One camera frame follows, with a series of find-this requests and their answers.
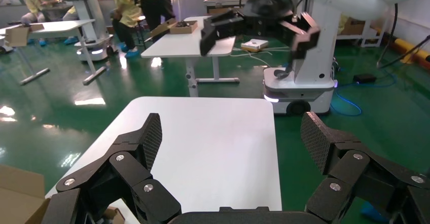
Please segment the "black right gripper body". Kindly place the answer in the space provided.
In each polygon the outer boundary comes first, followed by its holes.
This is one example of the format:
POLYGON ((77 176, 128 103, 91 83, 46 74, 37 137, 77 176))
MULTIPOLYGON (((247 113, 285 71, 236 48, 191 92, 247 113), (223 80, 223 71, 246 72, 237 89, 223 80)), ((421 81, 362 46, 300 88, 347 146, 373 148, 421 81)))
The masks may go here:
POLYGON ((291 40, 296 35, 291 27, 298 0, 248 0, 240 9, 239 35, 291 40))

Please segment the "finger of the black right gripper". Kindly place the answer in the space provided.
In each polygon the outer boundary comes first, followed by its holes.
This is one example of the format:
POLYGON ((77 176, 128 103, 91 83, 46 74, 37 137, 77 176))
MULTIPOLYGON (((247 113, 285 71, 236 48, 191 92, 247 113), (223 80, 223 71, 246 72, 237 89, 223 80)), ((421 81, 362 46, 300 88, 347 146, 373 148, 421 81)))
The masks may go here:
POLYGON ((244 33, 245 18, 237 10, 214 14, 203 20, 200 55, 206 56, 218 40, 244 33))
POLYGON ((280 32, 278 40, 290 48, 293 60, 303 60, 307 51, 317 46, 320 27, 316 21, 306 12, 302 12, 297 18, 286 17, 278 23, 280 32))

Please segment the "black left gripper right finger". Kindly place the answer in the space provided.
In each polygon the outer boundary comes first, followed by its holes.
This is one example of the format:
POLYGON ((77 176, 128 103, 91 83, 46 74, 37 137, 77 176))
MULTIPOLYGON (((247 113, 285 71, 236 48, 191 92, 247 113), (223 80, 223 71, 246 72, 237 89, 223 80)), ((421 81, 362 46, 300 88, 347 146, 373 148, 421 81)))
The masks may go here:
POLYGON ((313 112, 301 140, 325 177, 306 203, 324 223, 340 223, 355 198, 391 223, 429 223, 429 179, 372 152, 353 134, 330 128, 313 112))

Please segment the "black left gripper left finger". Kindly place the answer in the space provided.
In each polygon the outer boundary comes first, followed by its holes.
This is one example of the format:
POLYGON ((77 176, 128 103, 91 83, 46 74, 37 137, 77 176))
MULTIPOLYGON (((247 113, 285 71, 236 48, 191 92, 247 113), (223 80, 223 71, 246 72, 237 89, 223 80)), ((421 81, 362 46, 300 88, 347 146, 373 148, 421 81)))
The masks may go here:
POLYGON ((104 155, 61 179, 42 223, 95 223, 122 200, 140 223, 169 223, 182 212, 151 174, 162 142, 157 113, 138 130, 119 135, 104 155))

